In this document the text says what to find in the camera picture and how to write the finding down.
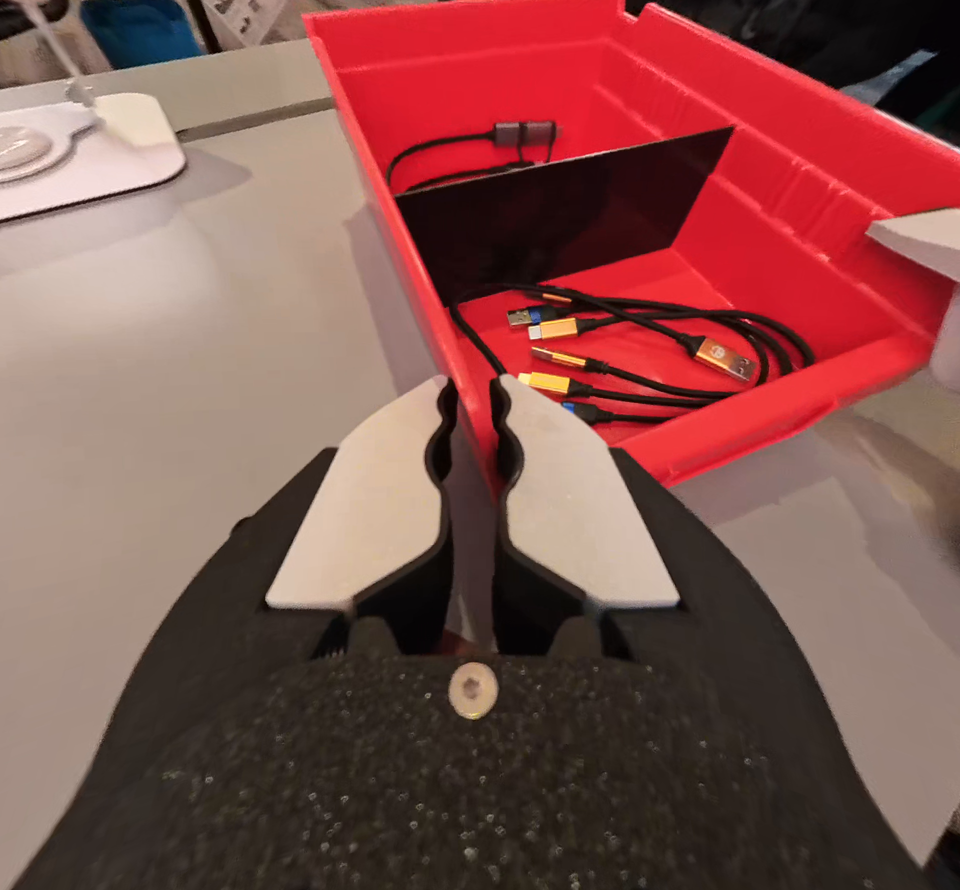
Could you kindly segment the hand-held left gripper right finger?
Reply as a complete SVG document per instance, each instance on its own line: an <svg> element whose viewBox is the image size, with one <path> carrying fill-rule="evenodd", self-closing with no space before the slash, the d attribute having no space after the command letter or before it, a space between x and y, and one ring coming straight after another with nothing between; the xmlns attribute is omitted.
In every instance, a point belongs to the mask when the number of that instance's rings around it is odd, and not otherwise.
<svg viewBox="0 0 960 890"><path fill-rule="evenodd" d="M674 611L681 596L612 449L568 408L490 382L498 499L498 640L552 640L567 620Z"/></svg>

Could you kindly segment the black bin divider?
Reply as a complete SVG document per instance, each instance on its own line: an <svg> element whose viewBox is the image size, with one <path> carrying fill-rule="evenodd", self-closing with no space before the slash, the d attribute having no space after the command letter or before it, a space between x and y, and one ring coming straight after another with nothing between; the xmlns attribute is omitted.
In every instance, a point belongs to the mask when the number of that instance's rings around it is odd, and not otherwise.
<svg viewBox="0 0 960 890"><path fill-rule="evenodd" d="M442 184L397 198L445 307L669 248L734 127Z"/></svg>

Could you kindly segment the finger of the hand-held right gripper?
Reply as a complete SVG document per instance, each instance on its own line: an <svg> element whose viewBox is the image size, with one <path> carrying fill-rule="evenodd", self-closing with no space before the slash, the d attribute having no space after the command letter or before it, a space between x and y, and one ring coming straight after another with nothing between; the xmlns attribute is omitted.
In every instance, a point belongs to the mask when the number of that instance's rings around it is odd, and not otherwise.
<svg viewBox="0 0 960 890"><path fill-rule="evenodd" d="M959 209L874 221L867 236L906 260L959 283Z"/></svg>

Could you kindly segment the white stand with black board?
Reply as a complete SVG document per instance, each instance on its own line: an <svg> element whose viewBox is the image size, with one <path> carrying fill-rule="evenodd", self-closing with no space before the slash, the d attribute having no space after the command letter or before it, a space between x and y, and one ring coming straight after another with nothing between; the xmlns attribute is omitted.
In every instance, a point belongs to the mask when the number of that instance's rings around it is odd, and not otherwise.
<svg viewBox="0 0 960 890"><path fill-rule="evenodd" d="M155 188L185 169L184 151L154 96L98 93L41 0L6 1L19 7L69 79L61 102L2 111L2 223Z"/></svg>

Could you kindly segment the red storage bin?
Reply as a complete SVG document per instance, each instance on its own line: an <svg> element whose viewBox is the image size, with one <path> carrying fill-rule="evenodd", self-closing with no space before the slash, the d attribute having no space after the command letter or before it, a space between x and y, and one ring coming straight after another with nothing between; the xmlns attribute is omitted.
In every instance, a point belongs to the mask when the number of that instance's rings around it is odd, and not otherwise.
<svg viewBox="0 0 960 890"><path fill-rule="evenodd" d="M958 152L665 8L626 0L463 0L308 14L366 200L420 332L453 376L493 473L492 370L450 320L384 173L395 153L494 121L554 119L555 158L732 127L666 248L563 263L557 283L782 320L818 362L700 420L602 429L670 487L791 438L926 365L947 275L868 235L957 208Z"/></svg>

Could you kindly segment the black cable blue plugs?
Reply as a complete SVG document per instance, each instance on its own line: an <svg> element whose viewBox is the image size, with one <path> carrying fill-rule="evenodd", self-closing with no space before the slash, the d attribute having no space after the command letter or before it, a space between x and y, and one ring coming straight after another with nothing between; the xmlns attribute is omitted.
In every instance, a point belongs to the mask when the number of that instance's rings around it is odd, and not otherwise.
<svg viewBox="0 0 960 890"><path fill-rule="evenodd" d="M457 327L457 329L462 332L462 335L469 341L470 344L479 352L479 354L484 358L489 368L491 368L491 378L493 380L498 380L500 377L507 373L507 368L505 364L499 359L496 353L488 346L488 344L483 340L480 334L471 326L471 324L464 317L461 305L463 298L457 298L450 303L448 308L449 316L452 323ZM541 322L539 321L539 315L534 314L534 310L541 311L546 310L548 316L557 316L559 311L557 308L551 308L551 306L546 305L545 307L526 307L519 308L514 311L510 311L508 315L508 322L513 327L528 327L532 330L539 330L541 328ZM566 411L570 412L578 420L584 422L590 427L597 427L600 425L606 424L625 424L633 426L658 426L672 420L671 416L651 416L651 415L638 415L638 414L624 414L617 413L614 411L609 411L607 409L596 406L594 403L583 400L572 399L573 394L570 392L570 386L572 385L570 381L564 383L562 380L558 381L562 386L567 389L561 390L558 392L558 395L565 397L564 400L560 402L560 406Z"/></svg>

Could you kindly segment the grey desk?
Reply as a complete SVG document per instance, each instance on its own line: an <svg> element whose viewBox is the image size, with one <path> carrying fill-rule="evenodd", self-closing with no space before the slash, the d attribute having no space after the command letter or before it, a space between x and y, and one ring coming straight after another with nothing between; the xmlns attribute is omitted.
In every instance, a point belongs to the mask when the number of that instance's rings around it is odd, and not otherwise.
<svg viewBox="0 0 960 890"><path fill-rule="evenodd" d="M2 888L234 527L438 371L307 41L90 85L154 96L187 166L2 227ZM923 369L674 494L926 862L958 805L958 395Z"/></svg>

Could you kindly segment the blue storage basket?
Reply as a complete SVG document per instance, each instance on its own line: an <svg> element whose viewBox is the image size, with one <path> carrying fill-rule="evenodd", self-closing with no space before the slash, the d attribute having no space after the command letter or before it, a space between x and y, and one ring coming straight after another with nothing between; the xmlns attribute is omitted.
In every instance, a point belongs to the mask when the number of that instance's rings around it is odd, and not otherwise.
<svg viewBox="0 0 960 890"><path fill-rule="evenodd" d="M114 70L205 54L175 0L81 0L78 15Z"/></svg>

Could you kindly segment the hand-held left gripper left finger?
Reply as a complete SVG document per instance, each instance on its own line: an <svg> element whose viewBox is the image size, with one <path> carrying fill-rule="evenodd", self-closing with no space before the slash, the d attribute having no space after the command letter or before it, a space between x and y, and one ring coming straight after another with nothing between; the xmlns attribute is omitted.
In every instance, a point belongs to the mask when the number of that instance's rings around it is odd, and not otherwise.
<svg viewBox="0 0 960 890"><path fill-rule="evenodd" d="M453 381L433 376L358 424L329 467L266 593L277 611L380 618L438 640L453 581Z"/></svg>

